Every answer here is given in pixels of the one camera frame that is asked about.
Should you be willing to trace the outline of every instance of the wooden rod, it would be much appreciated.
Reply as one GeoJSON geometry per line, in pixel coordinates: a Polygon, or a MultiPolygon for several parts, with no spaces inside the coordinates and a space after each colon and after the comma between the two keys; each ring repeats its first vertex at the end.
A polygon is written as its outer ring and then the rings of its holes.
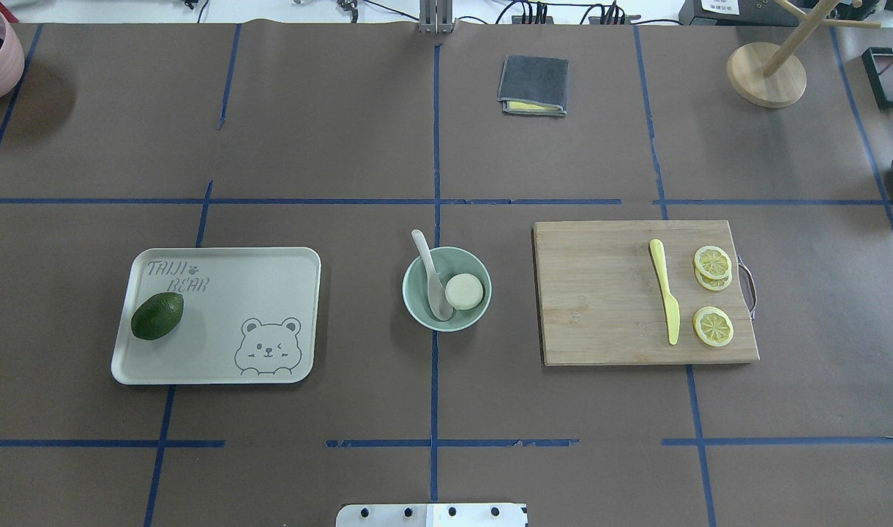
{"type": "Polygon", "coordinates": [[[785,40],[785,43],[778,48],[778,51],[775,51],[775,54],[771,56],[769,63],[765,64],[765,67],[762,67],[762,75],[768,77],[772,73],[775,73],[775,71],[778,71],[779,67],[785,63],[785,60],[788,60],[788,57],[795,53],[798,46],[804,44],[804,41],[811,36],[811,33],[821,25],[821,21],[824,20],[824,17],[834,10],[839,3],[840,0],[821,0],[821,2],[818,2],[817,6],[814,6],[814,9],[811,10],[811,13],[808,13],[807,18],[795,28],[791,35],[785,40]]]}
{"type": "MultiPolygon", "coordinates": [[[[799,10],[798,7],[795,7],[794,4],[788,2],[788,0],[775,0],[775,4],[779,4],[782,9],[797,17],[798,20],[807,19],[807,13],[799,10]]],[[[875,29],[882,27],[882,24],[877,21],[824,19],[821,20],[821,26],[864,27],[866,29],[875,29]]]]}

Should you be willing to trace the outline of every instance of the blue tape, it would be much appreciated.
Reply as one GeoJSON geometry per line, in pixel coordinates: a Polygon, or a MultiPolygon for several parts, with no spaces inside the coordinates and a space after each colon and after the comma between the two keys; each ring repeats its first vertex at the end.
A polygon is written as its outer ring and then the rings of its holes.
{"type": "Polygon", "coordinates": [[[163,407],[163,420],[160,427],[160,439],[157,441],[157,456],[154,459],[154,473],[151,479],[151,493],[148,494],[148,507],[144,513],[144,527],[151,527],[153,509],[157,503],[157,488],[160,486],[160,471],[163,467],[163,451],[166,450],[166,433],[170,428],[170,414],[173,413],[173,397],[176,396],[176,385],[170,384],[166,390],[166,404],[163,407]]]}
{"type": "Polygon", "coordinates": [[[344,439],[326,441],[326,448],[417,448],[430,447],[429,439],[344,439]]]}
{"type": "Polygon", "coordinates": [[[222,113],[219,115],[219,127],[221,130],[225,124],[225,112],[228,111],[228,96],[232,92],[232,74],[235,73],[235,57],[239,54],[239,38],[242,36],[242,25],[235,24],[235,37],[232,37],[232,57],[228,60],[228,75],[225,77],[225,92],[222,94],[222,113]]]}
{"type": "Polygon", "coordinates": [[[433,246],[440,247],[440,46],[433,46],[433,246]]]}
{"type": "Polygon", "coordinates": [[[503,199],[446,199],[445,206],[620,206],[620,199],[557,199],[557,200],[503,200],[503,199]]]}
{"type": "Polygon", "coordinates": [[[5,111],[4,113],[4,120],[1,121],[0,148],[1,142],[4,141],[4,134],[7,131],[7,125],[11,122],[11,114],[14,113],[14,104],[18,102],[20,88],[24,86],[24,80],[27,79],[27,73],[31,69],[31,61],[34,60],[36,45],[40,41],[41,33],[42,24],[38,24],[36,33],[34,33],[34,41],[31,42],[31,47],[27,50],[27,56],[24,57],[24,73],[21,75],[18,84],[16,84],[16,86],[14,87],[14,93],[11,94],[11,101],[7,104],[7,111],[5,111]]]}
{"type": "MultiPolygon", "coordinates": [[[[580,443],[578,439],[437,439],[437,448],[493,448],[508,446],[537,446],[567,448],[580,443]]],[[[430,448],[429,439],[344,439],[326,441],[326,448],[430,448]]]]}
{"type": "Polygon", "coordinates": [[[705,439],[668,438],[661,446],[802,446],[802,444],[891,444],[893,437],[714,437],[705,439]]]}
{"type": "Polygon", "coordinates": [[[882,200],[665,200],[671,206],[885,206],[882,200]]]}
{"type": "Polygon", "coordinates": [[[203,198],[203,212],[199,214],[199,230],[196,231],[196,247],[203,247],[206,236],[206,217],[209,216],[209,196],[212,196],[212,181],[206,185],[206,197],[203,198]]]}
{"type": "Polygon", "coordinates": [[[3,204],[161,204],[161,206],[195,206],[198,198],[0,198],[3,204]]]}
{"type": "Polygon", "coordinates": [[[430,503],[437,503],[437,473],[439,461],[439,401],[440,401],[440,334],[433,334],[430,355],[430,503]]]}
{"type": "Polygon", "coordinates": [[[432,206],[430,199],[332,199],[332,198],[216,198],[209,200],[223,206],[249,206],[249,204],[288,204],[289,206],[432,206]]]}
{"type": "Polygon", "coordinates": [[[638,26],[632,26],[635,35],[635,54],[638,58],[638,77],[641,79],[641,97],[645,102],[645,121],[648,123],[648,142],[651,144],[651,164],[654,165],[654,173],[657,175],[658,203],[661,206],[661,219],[668,219],[668,205],[665,201],[665,185],[661,178],[661,163],[658,162],[658,153],[654,150],[654,120],[651,117],[651,103],[648,100],[648,81],[645,78],[645,59],[641,56],[641,35],[638,26]]]}
{"type": "Polygon", "coordinates": [[[703,484],[703,497],[707,504],[707,521],[710,527],[717,527],[717,514],[714,513],[714,491],[710,484],[710,468],[707,466],[707,449],[703,444],[703,427],[700,423],[700,403],[697,401],[697,383],[694,381],[694,367],[687,365],[687,394],[690,397],[690,410],[694,416],[694,434],[697,435],[697,454],[700,458],[700,480],[703,484]]]}
{"type": "MultiPolygon", "coordinates": [[[[152,439],[0,439],[0,448],[157,448],[152,439]]],[[[168,448],[225,448],[224,440],[166,441],[168,448]]]]}
{"type": "Polygon", "coordinates": [[[441,439],[438,441],[440,446],[446,448],[456,447],[476,447],[476,448],[493,448],[508,446],[537,446],[537,447],[554,447],[567,448],[580,443],[578,439],[441,439]]]}
{"type": "Polygon", "coordinates": [[[853,89],[851,88],[851,82],[847,78],[847,70],[844,69],[844,61],[840,58],[840,43],[837,41],[837,32],[834,30],[834,27],[831,27],[831,44],[834,46],[834,57],[837,61],[837,67],[840,70],[840,77],[842,81],[844,81],[844,91],[847,92],[847,101],[851,104],[851,111],[853,113],[853,119],[856,121],[857,130],[859,131],[859,137],[862,138],[862,145],[866,150],[866,157],[869,160],[870,169],[873,171],[873,179],[875,180],[875,186],[879,189],[879,196],[882,197],[883,206],[886,210],[886,217],[889,219],[889,226],[892,227],[892,236],[893,236],[893,214],[892,207],[889,205],[889,194],[886,193],[885,184],[882,184],[882,179],[879,176],[879,169],[877,164],[875,164],[875,157],[873,156],[873,148],[869,143],[869,136],[866,135],[866,129],[862,126],[862,118],[859,118],[859,110],[857,110],[856,101],[853,100],[853,89]]]}

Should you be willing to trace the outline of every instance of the plastic knife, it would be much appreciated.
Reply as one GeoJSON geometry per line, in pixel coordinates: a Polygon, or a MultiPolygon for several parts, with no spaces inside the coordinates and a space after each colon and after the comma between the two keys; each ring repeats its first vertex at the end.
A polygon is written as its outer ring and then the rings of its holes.
{"type": "Polygon", "coordinates": [[[655,238],[648,243],[651,251],[651,260],[654,261],[654,271],[658,274],[658,283],[661,285],[661,300],[665,303],[665,318],[668,321],[668,344],[672,346],[678,343],[678,332],[681,330],[681,308],[677,298],[671,294],[668,287],[668,263],[665,261],[665,246],[661,240],[655,238]]]}

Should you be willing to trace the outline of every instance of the bear cartoon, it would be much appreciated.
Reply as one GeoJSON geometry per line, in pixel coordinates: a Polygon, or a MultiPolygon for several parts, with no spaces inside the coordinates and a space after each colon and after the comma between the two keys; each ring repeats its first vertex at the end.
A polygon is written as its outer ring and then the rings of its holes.
{"type": "Polygon", "coordinates": [[[280,324],[262,324],[258,319],[242,323],[242,344],[235,351],[235,365],[246,371],[276,374],[279,370],[293,373],[303,358],[296,335],[300,333],[300,321],[287,318],[280,324]]]}

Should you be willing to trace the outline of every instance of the green bowl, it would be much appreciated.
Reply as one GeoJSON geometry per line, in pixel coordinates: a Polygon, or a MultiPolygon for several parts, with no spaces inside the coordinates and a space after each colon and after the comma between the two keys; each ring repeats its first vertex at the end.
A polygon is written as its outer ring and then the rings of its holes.
{"type": "Polygon", "coordinates": [[[473,253],[461,250],[459,247],[436,247],[430,250],[430,257],[433,258],[433,266],[436,267],[440,281],[443,281],[444,285],[456,274],[469,273],[477,277],[482,283],[482,302],[472,310],[456,310],[453,318],[448,321],[437,320],[433,316],[433,311],[430,311],[430,303],[427,303],[427,271],[424,269],[423,261],[417,257],[404,273],[404,281],[400,287],[404,306],[421,326],[436,331],[460,331],[473,326],[482,314],[486,313],[489,301],[493,297],[493,281],[489,278],[486,266],[483,266],[482,261],[479,261],[473,253]]]}

